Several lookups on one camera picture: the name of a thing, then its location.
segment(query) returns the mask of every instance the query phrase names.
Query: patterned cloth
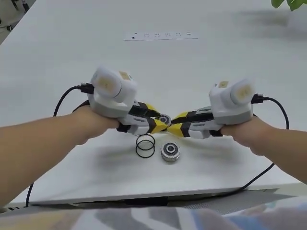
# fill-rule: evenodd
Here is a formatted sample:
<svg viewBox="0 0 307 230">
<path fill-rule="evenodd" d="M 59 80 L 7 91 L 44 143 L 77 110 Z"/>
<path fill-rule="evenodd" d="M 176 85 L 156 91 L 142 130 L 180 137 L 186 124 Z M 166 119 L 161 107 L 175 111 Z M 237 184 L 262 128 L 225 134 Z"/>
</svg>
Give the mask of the patterned cloth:
<svg viewBox="0 0 307 230">
<path fill-rule="evenodd" d="M 307 197 L 221 216 L 176 207 L 42 211 L 0 218 L 0 230 L 306 230 Z"/>
</svg>

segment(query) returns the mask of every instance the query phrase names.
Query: plant leaf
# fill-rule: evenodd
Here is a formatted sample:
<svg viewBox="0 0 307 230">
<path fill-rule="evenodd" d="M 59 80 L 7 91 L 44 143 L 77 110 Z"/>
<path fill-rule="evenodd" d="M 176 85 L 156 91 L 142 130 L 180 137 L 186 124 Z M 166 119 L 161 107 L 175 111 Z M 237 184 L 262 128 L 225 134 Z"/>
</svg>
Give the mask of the plant leaf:
<svg viewBox="0 0 307 230">
<path fill-rule="evenodd" d="M 272 6 L 275 8 L 280 7 L 280 5 L 284 2 L 284 0 L 271 0 Z"/>
<path fill-rule="evenodd" d="M 288 5 L 290 7 L 290 10 L 294 11 L 294 10 L 298 9 L 301 5 L 303 5 L 305 0 L 287 0 L 287 2 L 288 2 Z"/>
</svg>

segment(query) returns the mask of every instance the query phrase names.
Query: white tabletop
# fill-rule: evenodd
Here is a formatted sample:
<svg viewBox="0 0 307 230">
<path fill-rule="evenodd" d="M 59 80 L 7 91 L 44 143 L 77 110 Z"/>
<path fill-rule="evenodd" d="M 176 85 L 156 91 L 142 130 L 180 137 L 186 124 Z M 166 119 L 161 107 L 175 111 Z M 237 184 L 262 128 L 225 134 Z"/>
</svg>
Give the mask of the white tabletop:
<svg viewBox="0 0 307 230">
<path fill-rule="evenodd" d="M 67 88 L 89 81 L 104 64 L 130 71 L 139 86 L 137 99 L 172 117 L 208 106 L 208 92 L 217 81 L 251 78 L 258 93 L 284 105 L 291 128 L 307 130 L 307 40 L 288 34 L 288 11 L 270 2 L 38 0 L 0 46 L 0 125 L 51 116 Z M 200 38 L 123 41 L 127 33 L 140 31 L 190 31 Z M 72 92 L 59 114 L 85 99 Z M 256 105 L 254 112 L 274 126 L 285 125 L 270 102 Z M 231 138 L 155 138 L 156 154 L 149 159 L 135 154 L 132 135 L 108 131 L 88 141 L 35 183 L 30 202 L 228 191 L 271 163 Z M 181 147 L 180 159 L 171 165 L 159 154 L 169 140 Z M 250 189 L 297 182 L 274 167 Z M 25 196 L 26 191 L 12 203 L 24 202 Z"/>
</svg>

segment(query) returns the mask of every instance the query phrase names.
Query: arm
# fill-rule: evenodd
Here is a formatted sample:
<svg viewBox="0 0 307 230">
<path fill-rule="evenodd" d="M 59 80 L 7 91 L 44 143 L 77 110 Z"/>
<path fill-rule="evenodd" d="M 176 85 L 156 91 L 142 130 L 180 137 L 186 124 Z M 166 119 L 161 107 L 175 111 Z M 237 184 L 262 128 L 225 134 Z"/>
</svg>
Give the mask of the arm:
<svg viewBox="0 0 307 230">
<path fill-rule="evenodd" d="M 0 128 L 0 207 L 58 164 L 76 145 L 116 128 L 82 107 L 71 115 Z"/>
<path fill-rule="evenodd" d="M 307 182 L 307 132 L 274 128 L 254 117 L 246 123 L 225 126 L 224 135 L 263 155 L 296 179 Z"/>
</svg>

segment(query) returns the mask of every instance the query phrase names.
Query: power strip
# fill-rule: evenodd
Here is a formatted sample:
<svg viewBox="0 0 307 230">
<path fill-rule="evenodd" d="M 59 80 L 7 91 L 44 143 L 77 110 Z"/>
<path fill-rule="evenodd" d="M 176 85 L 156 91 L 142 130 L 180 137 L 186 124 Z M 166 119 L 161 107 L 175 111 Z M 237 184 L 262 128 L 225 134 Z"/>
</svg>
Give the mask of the power strip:
<svg viewBox="0 0 307 230">
<path fill-rule="evenodd" d="M 151 41 L 151 40 L 177 40 L 177 39 L 198 39 L 199 37 L 192 32 L 137 32 L 129 33 L 124 41 Z"/>
</svg>

